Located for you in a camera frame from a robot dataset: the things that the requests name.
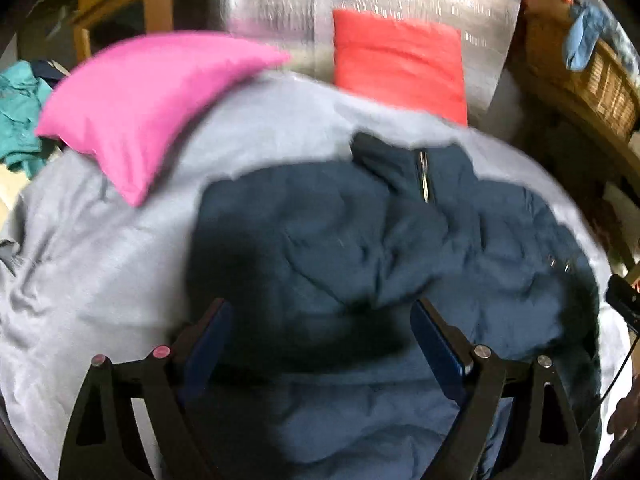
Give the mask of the light blue cloth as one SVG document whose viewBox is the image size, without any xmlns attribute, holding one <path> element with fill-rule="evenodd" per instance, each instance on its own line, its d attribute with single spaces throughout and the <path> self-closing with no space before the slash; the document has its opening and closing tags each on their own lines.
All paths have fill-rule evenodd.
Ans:
<svg viewBox="0 0 640 480">
<path fill-rule="evenodd" d="M 589 2 L 573 4 L 570 18 L 573 23 L 565 36 L 562 55 L 566 68 L 577 73 L 588 65 L 601 36 L 614 32 L 615 24 L 608 14 Z"/>
</svg>

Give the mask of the navy blue puffer jacket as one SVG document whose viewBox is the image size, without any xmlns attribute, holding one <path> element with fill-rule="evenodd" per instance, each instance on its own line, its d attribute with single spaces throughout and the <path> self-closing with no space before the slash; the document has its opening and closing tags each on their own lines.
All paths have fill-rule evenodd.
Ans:
<svg viewBox="0 0 640 480">
<path fill-rule="evenodd" d="M 229 301 L 233 326 L 189 412 L 219 473 L 419 478 L 458 411 L 413 336 L 419 298 L 505 359 L 550 356 L 593 462 L 599 294 L 573 233 L 458 146 L 350 149 L 203 193 L 186 287 L 195 312 Z"/>
</svg>

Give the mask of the silver foil insulation mat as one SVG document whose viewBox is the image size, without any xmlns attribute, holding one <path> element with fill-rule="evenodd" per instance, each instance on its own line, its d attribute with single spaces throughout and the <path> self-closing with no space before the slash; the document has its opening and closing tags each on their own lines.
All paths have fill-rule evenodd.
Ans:
<svg viewBox="0 0 640 480">
<path fill-rule="evenodd" d="M 335 15 L 361 21 L 438 26 L 456 32 L 472 122 L 494 98 L 522 0 L 212 0 L 212 15 L 232 34 L 287 50 L 296 72 L 331 81 Z"/>
</svg>

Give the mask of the teal shirt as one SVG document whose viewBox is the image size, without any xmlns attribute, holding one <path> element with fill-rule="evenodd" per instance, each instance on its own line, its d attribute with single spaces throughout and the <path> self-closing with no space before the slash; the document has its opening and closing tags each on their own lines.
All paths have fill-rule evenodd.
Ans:
<svg viewBox="0 0 640 480">
<path fill-rule="evenodd" d="M 1 73 L 0 156 L 10 171 L 32 179 L 43 170 L 55 142 L 36 136 L 40 114 L 52 88 L 34 75 L 29 62 L 16 62 Z"/>
</svg>

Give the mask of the grey bed sheet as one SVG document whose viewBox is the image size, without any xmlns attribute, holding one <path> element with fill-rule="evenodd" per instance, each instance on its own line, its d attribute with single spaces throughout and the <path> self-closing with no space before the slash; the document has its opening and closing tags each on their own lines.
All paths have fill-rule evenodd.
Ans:
<svg viewBox="0 0 640 480">
<path fill-rule="evenodd" d="M 1 233 L 1 394 L 25 453 L 53 479 L 90 356 L 126 361 L 168 341 L 195 312 L 186 287 L 206 188 L 285 165 L 347 160 L 359 133 L 406 150 L 465 151 L 477 177 L 540 196 L 573 233 L 598 286 L 600 388 L 626 351 L 600 300 L 608 263 L 577 207 L 509 145 L 429 114 L 402 112 L 293 75 L 229 92 L 189 131 L 140 207 L 72 151 L 24 189 Z"/>
</svg>

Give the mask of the red pillow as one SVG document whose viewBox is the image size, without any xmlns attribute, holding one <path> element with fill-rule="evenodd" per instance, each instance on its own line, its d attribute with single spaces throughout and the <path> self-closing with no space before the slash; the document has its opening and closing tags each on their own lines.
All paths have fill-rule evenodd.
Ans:
<svg viewBox="0 0 640 480">
<path fill-rule="evenodd" d="M 460 32 L 429 21 L 333 11 L 334 84 L 404 110 L 468 123 Z"/>
</svg>

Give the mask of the wooden side table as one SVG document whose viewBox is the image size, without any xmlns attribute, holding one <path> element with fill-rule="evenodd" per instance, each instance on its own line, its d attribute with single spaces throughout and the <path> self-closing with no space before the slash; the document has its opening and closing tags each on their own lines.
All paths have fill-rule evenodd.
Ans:
<svg viewBox="0 0 640 480">
<path fill-rule="evenodd" d="M 523 92 L 518 143 L 577 203 L 624 279 L 639 284 L 639 157 L 596 126 L 570 94 L 538 77 L 521 55 L 508 62 Z"/>
</svg>

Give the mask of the wicker basket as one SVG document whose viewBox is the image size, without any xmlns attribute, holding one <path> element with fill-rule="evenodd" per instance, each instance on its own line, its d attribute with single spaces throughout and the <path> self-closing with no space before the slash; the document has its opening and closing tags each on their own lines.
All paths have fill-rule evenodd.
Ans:
<svg viewBox="0 0 640 480">
<path fill-rule="evenodd" d="M 538 77 L 564 91 L 597 127 L 627 143 L 639 118 L 639 93 L 614 50 L 599 39 L 585 68 L 573 72 L 563 58 L 569 18 L 525 14 L 525 52 Z"/>
</svg>

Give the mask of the pink pillow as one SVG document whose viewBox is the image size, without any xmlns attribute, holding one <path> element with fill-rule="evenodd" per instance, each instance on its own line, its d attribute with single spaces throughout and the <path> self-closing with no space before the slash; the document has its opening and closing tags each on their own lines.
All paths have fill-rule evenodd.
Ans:
<svg viewBox="0 0 640 480">
<path fill-rule="evenodd" d="M 93 55 L 57 84 L 35 134 L 92 157 L 137 207 L 190 119 L 235 84 L 289 58 L 222 32 L 137 36 Z"/>
</svg>

